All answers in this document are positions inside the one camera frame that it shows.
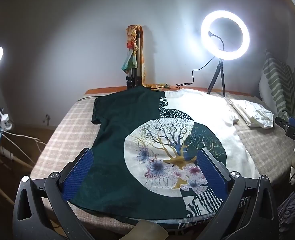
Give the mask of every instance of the striped pillow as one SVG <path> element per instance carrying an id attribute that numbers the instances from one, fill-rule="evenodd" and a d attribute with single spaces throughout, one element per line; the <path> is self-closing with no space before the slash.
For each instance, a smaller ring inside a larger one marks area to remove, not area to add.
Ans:
<path id="1" fill-rule="evenodd" d="M 259 90 L 263 101 L 279 117 L 286 121 L 290 117 L 295 118 L 295 82 L 292 71 L 269 51 L 266 51 Z"/>

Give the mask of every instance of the metal screw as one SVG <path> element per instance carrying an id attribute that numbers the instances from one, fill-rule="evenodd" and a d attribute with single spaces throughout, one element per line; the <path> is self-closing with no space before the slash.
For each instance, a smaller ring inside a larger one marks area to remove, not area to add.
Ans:
<path id="1" fill-rule="evenodd" d="M 55 178 L 57 178 L 58 176 L 59 176 L 59 173 L 58 173 L 57 171 L 52 172 L 52 173 L 50 174 L 50 177 L 51 177 L 52 179 L 55 179 Z"/>
<path id="2" fill-rule="evenodd" d="M 237 171 L 232 171 L 231 172 L 232 177 L 234 178 L 238 178 L 240 176 L 240 174 Z"/>
<path id="3" fill-rule="evenodd" d="M 268 181 L 269 179 L 268 179 L 268 177 L 266 175 L 262 175 L 262 180 Z"/>
<path id="4" fill-rule="evenodd" d="M 21 179 L 22 182 L 27 182 L 28 180 L 29 180 L 29 176 L 24 176 Z"/>

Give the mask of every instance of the folded white cloth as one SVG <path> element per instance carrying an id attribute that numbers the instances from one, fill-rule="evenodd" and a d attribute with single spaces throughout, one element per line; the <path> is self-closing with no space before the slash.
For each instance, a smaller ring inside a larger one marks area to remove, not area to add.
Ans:
<path id="1" fill-rule="evenodd" d="M 264 129 L 273 127 L 274 114 L 263 106 L 247 100 L 231 99 L 230 103 L 235 110 L 243 117 L 250 127 L 262 127 Z"/>

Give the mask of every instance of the green and white t-shirt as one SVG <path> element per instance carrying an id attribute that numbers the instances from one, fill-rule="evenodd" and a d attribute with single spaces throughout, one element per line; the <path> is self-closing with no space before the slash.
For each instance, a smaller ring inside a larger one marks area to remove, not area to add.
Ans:
<path id="1" fill-rule="evenodd" d="M 97 98 L 94 163 L 71 202 L 126 222 L 179 224 L 213 216 L 222 200 L 197 165 L 199 149 L 206 147 L 230 171 L 259 177 L 236 119 L 223 98 L 191 89 L 136 87 Z"/>

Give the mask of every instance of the bed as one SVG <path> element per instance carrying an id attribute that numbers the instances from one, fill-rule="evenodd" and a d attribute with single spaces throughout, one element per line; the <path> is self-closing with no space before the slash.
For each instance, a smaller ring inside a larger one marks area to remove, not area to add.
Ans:
<path id="1" fill-rule="evenodd" d="M 61 171 L 68 162 L 74 160 L 84 147 L 91 148 L 100 128 L 99 124 L 91 123 L 96 96 L 108 95 L 125 89 L 126 87 L 115 87 L 88 90 L 83 98 L 90 98 L 76 102 L 66 114 L 40 155 L 31 172 L 31 178 L 45 178 L 53 171 Z M 212 92 L 211 95 L 222 97 L 217 91 Z M 268 109 L 262 101 L 249 94 L 230 91 L 226 93 L 226 100 L 230 99 L 256 102 Z M 235 128 L 259 173 L 266 174 L 272 185 L 280 182 L 291 167 L 295 142 L 286 137 L 284 130 L 278 126 L 267 130 L 248 127 L 241 116 L 239 116 L 239 122 Z M 44 199 L 44 204 L 49 216 L 54 217 L 48 199 Z M 69 205 L 86 228 L 90 230 L 91 228 L 102 228 L 126 234 L 133 228 L 133 225 L 122 223 L 114 218 L 102 214 L 89 214 L 71 203 Z"/>

